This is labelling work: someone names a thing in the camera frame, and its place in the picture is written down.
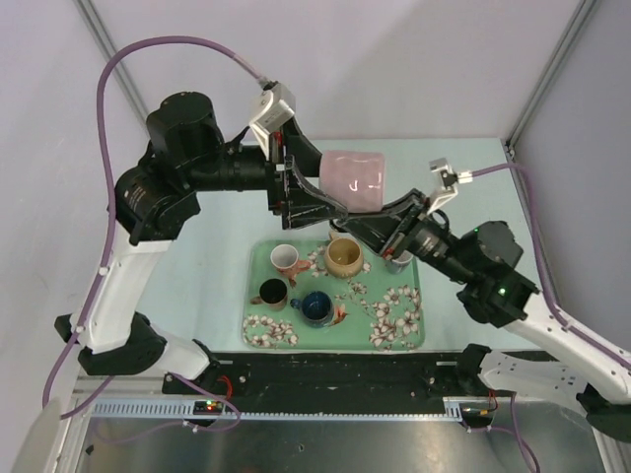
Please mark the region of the small grey-blue cup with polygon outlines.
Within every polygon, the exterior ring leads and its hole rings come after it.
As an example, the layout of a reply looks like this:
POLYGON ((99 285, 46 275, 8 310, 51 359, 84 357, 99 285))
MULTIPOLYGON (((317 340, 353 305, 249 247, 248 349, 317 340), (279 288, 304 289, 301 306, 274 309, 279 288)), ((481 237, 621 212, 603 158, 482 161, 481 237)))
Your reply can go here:
POLYGON ((389 274, 401 273, 414 259, 414 255, 408 251, 404 251, 398 257, 386 261, 386 271, 389 274))

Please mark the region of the pale pink ceramic mug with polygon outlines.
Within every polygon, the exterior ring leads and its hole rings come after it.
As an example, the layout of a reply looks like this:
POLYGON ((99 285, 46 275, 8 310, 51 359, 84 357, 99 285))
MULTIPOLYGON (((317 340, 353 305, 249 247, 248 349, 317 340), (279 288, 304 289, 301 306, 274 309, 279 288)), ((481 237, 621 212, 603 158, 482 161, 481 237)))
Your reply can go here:
POLYGON ((333 150, 320 160, 319 189, 350 213, 381 211, 385 182, 386 160, 381 153, 333 150))

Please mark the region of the beige round ceramic mug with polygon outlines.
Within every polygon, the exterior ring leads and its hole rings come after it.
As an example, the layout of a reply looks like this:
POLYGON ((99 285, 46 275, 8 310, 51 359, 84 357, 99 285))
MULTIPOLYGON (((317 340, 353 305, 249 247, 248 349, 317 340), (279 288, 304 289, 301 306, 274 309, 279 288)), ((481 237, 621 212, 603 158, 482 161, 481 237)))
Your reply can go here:
POLYGON ((328 233, 323 258, 328 274, 338 279, 357 276, 364 264, 364 252, 359 242, 335 231, 328 233))

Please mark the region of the salmon pink ceramic cup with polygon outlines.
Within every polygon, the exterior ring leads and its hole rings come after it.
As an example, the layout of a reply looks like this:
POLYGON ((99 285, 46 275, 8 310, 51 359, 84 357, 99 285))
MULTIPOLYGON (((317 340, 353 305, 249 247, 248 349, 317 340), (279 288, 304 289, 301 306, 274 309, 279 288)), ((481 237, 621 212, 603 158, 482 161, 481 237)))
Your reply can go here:
POLYGON ((302 259, 298 249, 289 243, 276 245, 270 253, 272 266, 287 279, 295 279, 302 272, 311 269, 312 263, 302 259))

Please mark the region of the brown ceramic mug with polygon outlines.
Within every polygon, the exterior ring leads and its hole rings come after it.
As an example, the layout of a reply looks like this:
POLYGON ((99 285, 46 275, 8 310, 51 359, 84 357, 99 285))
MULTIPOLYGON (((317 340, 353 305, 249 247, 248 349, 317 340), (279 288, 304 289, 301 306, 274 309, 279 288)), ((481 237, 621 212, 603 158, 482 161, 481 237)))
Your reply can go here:
POLYGON ((282 310, 288 300, 288 288, 284 281, 276 278, 268 279, 259 287, 258 294, 249 302, 265 304, 272 310, 282 310))

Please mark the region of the dark blue ceramic mug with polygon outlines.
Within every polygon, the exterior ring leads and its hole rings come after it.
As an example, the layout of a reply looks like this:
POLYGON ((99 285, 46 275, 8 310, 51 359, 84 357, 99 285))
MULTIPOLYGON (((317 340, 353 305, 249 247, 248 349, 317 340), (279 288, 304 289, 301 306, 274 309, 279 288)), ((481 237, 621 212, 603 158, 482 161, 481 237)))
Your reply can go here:
POLYGON ((309 292, 301 299, 293 298, 290 306, 300 314, 306 325, 313 328, 329 325, 334 316, 333 301, 322 291, 309 292))

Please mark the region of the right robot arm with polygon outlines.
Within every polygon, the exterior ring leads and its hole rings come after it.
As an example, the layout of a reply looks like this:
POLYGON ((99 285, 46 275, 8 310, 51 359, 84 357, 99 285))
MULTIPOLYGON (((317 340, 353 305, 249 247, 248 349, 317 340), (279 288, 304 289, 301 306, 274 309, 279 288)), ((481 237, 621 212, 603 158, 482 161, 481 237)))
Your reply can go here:
POLYGON ((552 356, 520 363, 515 370, 491 362, 498 353, 476 349, 476 361, 456 369, 457 387, 469 395, 490 386, 532 392, 585 416, 602 434, 630 440, 630 354, 565 312, 549 290, 517 271, 523 255, 503 221, 487 221, 454 236, 442 208, 450 191, 425 196, 418 190, 380 211, 331 219, 387 261, 408 251, 462 286, 457 299, 476 322, 520 336, 552 356), (519 388, 519 380, 526 385, 519 388))

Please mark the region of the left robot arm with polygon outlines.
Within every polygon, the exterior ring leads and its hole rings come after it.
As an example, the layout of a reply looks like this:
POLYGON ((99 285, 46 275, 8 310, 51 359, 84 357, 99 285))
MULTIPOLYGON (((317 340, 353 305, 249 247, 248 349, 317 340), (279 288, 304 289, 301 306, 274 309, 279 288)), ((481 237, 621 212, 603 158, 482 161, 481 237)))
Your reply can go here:
POLYGON ((80 312, 55 320, 59 335, 78 349, 89 375, 135 375, 151 368, 183 375, 198 393, 218 383, 209 350, 163 333, 137 309, 162 256, 185 223, 199 214, 198 194, 264 191, 271 213, 287 230, 343 219, 346 209, 312 185, 320 151, 301 131, 293 95, 266 86, 247 131, 255 141, 226 140, 211 100, 174 94, 146 120, 144 156, 109 195, 103 260, 80 312))

